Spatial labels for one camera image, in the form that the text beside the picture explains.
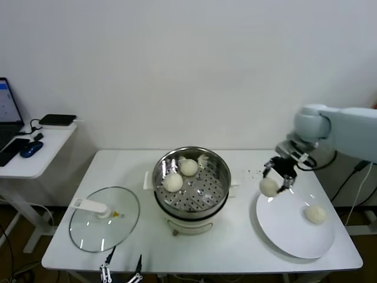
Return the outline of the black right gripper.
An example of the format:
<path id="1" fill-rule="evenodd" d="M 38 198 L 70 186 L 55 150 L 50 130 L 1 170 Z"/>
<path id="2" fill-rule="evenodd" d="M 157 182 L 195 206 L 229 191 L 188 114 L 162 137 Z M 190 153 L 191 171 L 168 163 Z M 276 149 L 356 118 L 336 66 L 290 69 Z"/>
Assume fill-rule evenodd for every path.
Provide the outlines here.
<path id="1" fill-rule="evenodd" d="M 281 177 L 283 177 L 283 184 L 281 188 L 277 191 L 278 194 L 289 190 L 295 183 L 295 178 L 297 173 L 295 171 L 295 166 L 297 162 L 293 158 L 283 158 L 283 157 L 273 157 L 267 163 L 264 164 L 264 170 L 262 173 L 263 178 L 266 178 L 271 170 L 274 169 Z"/>

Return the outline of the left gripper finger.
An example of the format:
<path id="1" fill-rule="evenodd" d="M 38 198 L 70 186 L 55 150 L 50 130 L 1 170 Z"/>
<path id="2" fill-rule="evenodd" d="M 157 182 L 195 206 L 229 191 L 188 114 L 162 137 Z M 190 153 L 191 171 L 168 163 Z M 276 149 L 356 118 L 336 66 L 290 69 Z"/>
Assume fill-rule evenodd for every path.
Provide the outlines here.
<path id="1" fill-rule="evenodd" d="M 142 255 L 140 255 L 136 269 L 134 273 L 129 277 L 128 283 L 139 283 L 143 280 L 143 276 L 141 274 L 141 269 L 142 269 Z"/>
<path id="2" fill-rule="evenodd" d="M 116 247 L 113 247 L 110 254 L 106 257 L 105 262 L 100 265 L 100 278 L 101 283 L 111 283 L 113 281 L 110 271 L 110 263 L 113 258 Z"/>

